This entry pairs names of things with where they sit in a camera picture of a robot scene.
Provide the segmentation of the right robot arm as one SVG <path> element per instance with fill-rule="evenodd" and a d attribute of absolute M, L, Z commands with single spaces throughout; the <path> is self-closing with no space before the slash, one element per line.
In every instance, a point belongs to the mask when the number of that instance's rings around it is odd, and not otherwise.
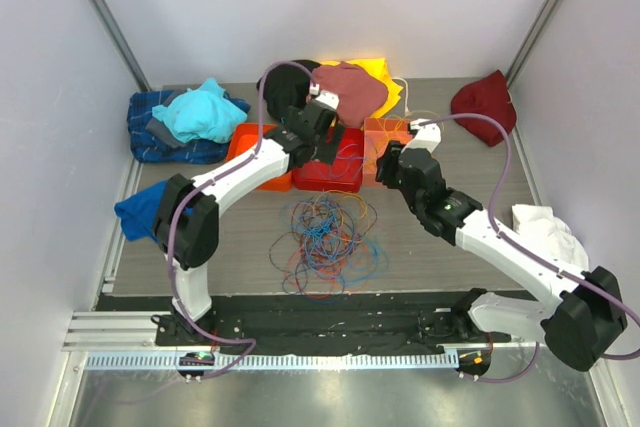
<path fill-rule="evenodd" d="M 429 234 L 492 264 L 533 297 L 473 290 L 451 318 L 460 340 L 496 332 L 542 342 L 566 366 L 586 372 L 625 331 L 628 315 L 612 272 L 582 270 L 535 252 L 480 202 L 448 187 L 427 149 L 391 141 L 376 166 L 377 181 L 402 194 Z"/>

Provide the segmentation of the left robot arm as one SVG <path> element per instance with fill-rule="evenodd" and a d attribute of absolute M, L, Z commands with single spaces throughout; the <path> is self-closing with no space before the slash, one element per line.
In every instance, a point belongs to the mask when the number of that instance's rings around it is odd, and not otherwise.
<path fill-rule="evenodd" d="M 207 262 L 219 245 L 221 217 L 272 179 L 310 161 L 333 163 L 345 131 L 338 105 L 336 95 L 323 92 L 304 108 L 291 108 L 284 123 L 222 166 L 167 181 L 153 232 L 168 261 L 174 308 L 182 316 L 177 330 L 190 345 L 205 344 L 213 332 L 206 316 L 212 307 Z"/>

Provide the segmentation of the red plastic bin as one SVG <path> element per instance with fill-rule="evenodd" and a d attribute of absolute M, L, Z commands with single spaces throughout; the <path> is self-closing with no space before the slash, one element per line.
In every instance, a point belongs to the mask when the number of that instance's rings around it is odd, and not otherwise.
<path fill-rule="evenodd" d="M 357 193 L 363 178 L 364 132 L 347 128 L 338 156 L 332 165 L 309 162 L 292 173 L 293 185 L 299 190 L 338 190 Z"/>

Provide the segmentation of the salmon plastic bin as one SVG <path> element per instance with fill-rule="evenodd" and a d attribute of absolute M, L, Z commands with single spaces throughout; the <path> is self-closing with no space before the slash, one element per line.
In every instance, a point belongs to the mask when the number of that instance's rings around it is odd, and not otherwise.
<path fill-rule="evenodd" d="M 376 160 L 384 153 L 390 141 L 406 144 L 411 140 L 408 122 L 402 118 L 373 118 L 364 122 L 364 154 L 362 185 L 377 186 L 375 181 Z"/>

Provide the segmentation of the black cloth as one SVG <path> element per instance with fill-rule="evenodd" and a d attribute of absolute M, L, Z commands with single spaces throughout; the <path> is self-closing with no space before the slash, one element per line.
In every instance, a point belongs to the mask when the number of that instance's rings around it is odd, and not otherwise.
<path fill-rule="evenodd" d="M 288 108 L 302 109 L 306 104 L 310 78 L 299 67 L 279 64 L 272 69 L 263 82 L 263 99 L 267 112 L 275 121 L 282 121 Z"/>

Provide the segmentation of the dusty pink cloth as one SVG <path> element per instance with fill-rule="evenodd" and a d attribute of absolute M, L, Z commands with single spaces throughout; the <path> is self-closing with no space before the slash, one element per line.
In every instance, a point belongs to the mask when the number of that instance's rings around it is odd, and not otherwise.
<path fill-rule="evenodd" d="M 338 96 L 339 119 L 350 128 L 361 128 L 388 98 L 386 85 L 355 64 L 320 65 L 313 70 L 312 79 L 322 90 Z"/>

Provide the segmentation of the orange plastic bin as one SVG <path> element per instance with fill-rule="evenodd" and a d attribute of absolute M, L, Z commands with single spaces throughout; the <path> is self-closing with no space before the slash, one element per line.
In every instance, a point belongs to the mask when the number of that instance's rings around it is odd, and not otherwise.
<path fill-rule="evenodd" d="M 226 160 L 230 161 L 253 148 L 258 141 L 258 124 L 240 124 L 230 141 Z M 261 184 L 258 189 L 274 192 L 288 192 L 293 187 L 292 173 L 288 172 Z"/>

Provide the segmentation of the yellow cloth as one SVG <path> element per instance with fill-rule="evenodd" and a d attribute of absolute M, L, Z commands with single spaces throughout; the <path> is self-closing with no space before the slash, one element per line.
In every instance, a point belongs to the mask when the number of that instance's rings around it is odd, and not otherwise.
<path fill-rule="evenodd" d="M 394 108 L 401 99 L 403 88 L 396 83 L 389 71 L 387 60 L 385 58 L 374 59 L 354 59 L 350 61 L 340 61 L 358 65 L 366 70 L 371 76 L 383 82 L 388 88 L 388 98 L 385 104 L 375 111 L 371 117 L 380 118 L 386 115 Z M 321 65 L 337 65 L 338 61 L 324 61 Z"/>

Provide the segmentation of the light blue cloth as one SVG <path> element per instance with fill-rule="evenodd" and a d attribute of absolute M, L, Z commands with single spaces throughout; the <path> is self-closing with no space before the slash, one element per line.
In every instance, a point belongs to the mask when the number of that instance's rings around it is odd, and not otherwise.
<path fill-rule="evenodd" d="M 248 114 L 226 94 L 215 78 L 208 78 L 197 89 L 187 89 L 175 97 L 168 106 L 154 106 L 152 116 L 180 142 L 227 143 Z"/>

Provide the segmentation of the maroon cloth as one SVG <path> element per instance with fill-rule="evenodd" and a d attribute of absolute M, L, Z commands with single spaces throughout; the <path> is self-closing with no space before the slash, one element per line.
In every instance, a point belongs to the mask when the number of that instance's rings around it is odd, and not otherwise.
<path fill-rule="evenodd" d="M 451 100 L 452 114 L 481 114 L 494 119 L 510 134 L 517 122 L 517 114 L 500 70 L 462 87 Z M 503 141 L 492 123 L 476 118 L 458 118 L 456 122 L 489 147 Z"/>

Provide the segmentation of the white cloth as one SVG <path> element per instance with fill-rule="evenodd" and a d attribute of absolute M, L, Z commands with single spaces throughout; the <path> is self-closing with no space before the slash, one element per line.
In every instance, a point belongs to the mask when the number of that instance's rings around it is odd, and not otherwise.
<path fill-rule="evenodd" d="M 590 271 L 589 256 L 569 226 L 548 206 L 516 204 L 512 208 L 513 227 L 522 238 L 535 243 L 549 255 Z"/>

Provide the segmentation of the grey cloth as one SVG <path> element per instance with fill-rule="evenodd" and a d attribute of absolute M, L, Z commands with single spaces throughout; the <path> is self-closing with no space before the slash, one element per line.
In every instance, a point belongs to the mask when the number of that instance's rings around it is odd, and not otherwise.
<path fill-rule="evenodd" d="M 176 139 L 167 126 L 155 117 L 151 117 L 146 124 L 146 132 L 151 135 L 156 144 L 163 148 L 179 149 L 185 146 L 185 143 Z"/>

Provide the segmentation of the dark blue plaid cloth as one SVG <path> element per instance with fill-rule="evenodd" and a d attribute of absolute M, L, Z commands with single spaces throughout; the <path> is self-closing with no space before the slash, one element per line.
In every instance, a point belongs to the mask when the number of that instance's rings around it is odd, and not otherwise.
<path fill-rule="evenodd" d="M 138 162 L 213 164 L 226 157 L 229 142 L 219 144 L 206 139 L 195 139 L 179 146 L 173 139 L 166 142 L 166 135 L 158 137 L 147 129 L 148 123 L 153 120 L 153 107 L 168 106 L 175 97 L 185 92 L 185 89 L 175 89 L 141 92 L 131 96 L 126 120 L 130 150 Z"/>

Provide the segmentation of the royal blue cloth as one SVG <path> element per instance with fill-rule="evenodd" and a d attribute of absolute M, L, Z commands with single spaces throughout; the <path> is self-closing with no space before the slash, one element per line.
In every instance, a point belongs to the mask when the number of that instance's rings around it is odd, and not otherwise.
<path fill-rule="evenodd" d="M 114 212 L 128 241 L 149 238 L 157 242 L 153 225 L 166 186 L 166 180 L 157 182 L 114 205 Z"/>

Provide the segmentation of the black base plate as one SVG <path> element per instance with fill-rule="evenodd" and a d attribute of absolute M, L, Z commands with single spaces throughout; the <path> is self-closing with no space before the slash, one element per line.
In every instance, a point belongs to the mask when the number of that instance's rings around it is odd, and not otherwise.
<path fill-rule="evenodd" d="M 208 337 L 174 314 L 154 314 L 156 343 L 239 355 L 344 356 L 435 354 L 447 344 L 508 342 L 463 319 L 463 292 L 356 293 L 313 300 L 294 295 L 215 296 L 200 321 Z"/>

